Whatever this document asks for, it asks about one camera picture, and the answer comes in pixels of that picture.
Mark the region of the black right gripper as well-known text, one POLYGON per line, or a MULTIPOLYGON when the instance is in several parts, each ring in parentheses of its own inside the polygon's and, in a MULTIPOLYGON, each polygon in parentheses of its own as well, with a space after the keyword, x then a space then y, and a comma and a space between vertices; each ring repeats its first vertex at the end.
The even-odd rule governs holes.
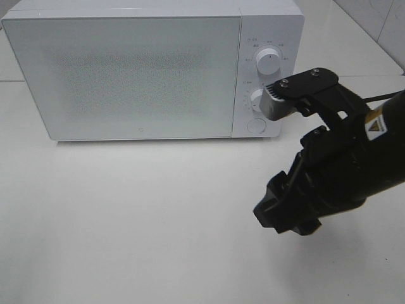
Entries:
POLYGON ((262 227, 279 234, 312 235, 321 227, 320 217, 358 208, 373 194, 370 143, 363 125, 342 132, 316 129, 301 142, 303 149, 288 173, 270 179, 253 209, 262 227))

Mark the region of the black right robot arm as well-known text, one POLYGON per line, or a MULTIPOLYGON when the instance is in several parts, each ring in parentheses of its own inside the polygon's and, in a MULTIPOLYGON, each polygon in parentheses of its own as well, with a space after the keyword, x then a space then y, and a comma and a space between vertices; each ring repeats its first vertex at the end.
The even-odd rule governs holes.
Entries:
POLYGON ((404 182, 404 93, 374 110, 320 126, 301 139, 288 172, 266 187, 253 213, 265 228, 307 236, 320 218, 359 208, 404 182))

